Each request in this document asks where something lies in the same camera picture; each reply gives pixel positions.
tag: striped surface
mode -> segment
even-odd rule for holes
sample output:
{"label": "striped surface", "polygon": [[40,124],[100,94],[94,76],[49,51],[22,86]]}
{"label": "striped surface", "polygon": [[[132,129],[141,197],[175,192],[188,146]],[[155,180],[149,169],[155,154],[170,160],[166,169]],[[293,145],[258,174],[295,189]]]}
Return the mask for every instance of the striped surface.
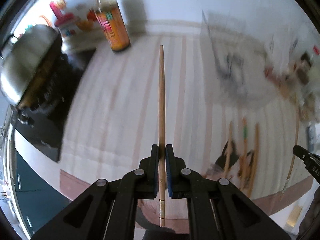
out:
{"label": "striped surface", "polygon": [[[175,155],[183,158],[187,167],[205,174],[228,140],[231,120],[241,153],[242,118],[246,116],[249,150],[254,148],[255,123],[260,124],[252,199],[281,190],[292,157],[294,107],[280,97],[260,109],[206,102],[208,71],[199,37],[193,36],[135,37],[131,48],[117,54],[102,42],[73,100],[60,167],[91,184],[99,178],[120,179],[150,155],[152,144],[158,143],[160,44],[164,45],[165,60],[166,142],[173,144]],[[298,144],[306,147],[302,125]],[[307,176],[303,163],[297,160],[288,186]]]}

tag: cabinet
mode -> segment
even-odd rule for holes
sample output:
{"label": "cabinet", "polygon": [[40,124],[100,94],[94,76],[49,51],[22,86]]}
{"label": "cabinet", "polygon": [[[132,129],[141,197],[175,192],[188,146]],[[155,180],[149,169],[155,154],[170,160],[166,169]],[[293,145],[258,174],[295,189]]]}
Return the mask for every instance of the cabinet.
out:
{"label": "cabinet", "polygon": [[31,235],[39,230],[70,200],[46,183],[16,151],[16,195],[23,219]]}

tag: cabinet handle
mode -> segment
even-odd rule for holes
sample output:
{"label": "cabinet handle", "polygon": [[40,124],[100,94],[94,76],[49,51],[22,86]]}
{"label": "cabinet handle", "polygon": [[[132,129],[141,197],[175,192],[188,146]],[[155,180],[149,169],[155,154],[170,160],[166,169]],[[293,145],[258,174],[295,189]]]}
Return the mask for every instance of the cabinet handle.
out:
{"label": "cabinet handle", "polygon": [[20,174],[18,174],[18,185],[19,185],[19,189],[21,189],[21,179],[20,179]]}
{"label": "cabinet handle", "polygon": [[27,217],[27,221],[28,221],[29,226],[32,227],[30,218],[28,216],[26,216],[26,217]]}

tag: stainless steel pot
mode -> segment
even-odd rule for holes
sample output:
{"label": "stainless steel pot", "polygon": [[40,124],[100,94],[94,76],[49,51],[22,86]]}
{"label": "stainless steel pot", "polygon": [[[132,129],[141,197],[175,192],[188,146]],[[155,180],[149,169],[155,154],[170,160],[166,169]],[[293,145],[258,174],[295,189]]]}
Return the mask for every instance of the stainless steel pot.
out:
{"label": "stainless steel pot", "polygon": [[60,32],[47,25],[35,25],[14,44],[1,72],[1,91],[17,109],[30,106],[34,95],[52,73],[61,54]]}

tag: kitchen wall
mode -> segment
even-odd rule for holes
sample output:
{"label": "kitchen wall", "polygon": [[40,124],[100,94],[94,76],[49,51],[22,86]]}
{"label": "kitchen wall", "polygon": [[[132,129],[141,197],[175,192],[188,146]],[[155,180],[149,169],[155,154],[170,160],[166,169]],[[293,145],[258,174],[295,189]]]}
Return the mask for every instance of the kitchen wall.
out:
{"label": "kitchen wall", "polygon": [[[55,16],[49,7],[52,0],[38,0],[15,33],[20,34],[39,15],[54,21]],[[124,21],[178,20],[201,22],[202,10],[216,12],[245,21],[245,32],[265,40],[281,25],[288,25],[299,36],[301,45],[320,43],[320,35],[313,24],[294,0],[118,0]]]}

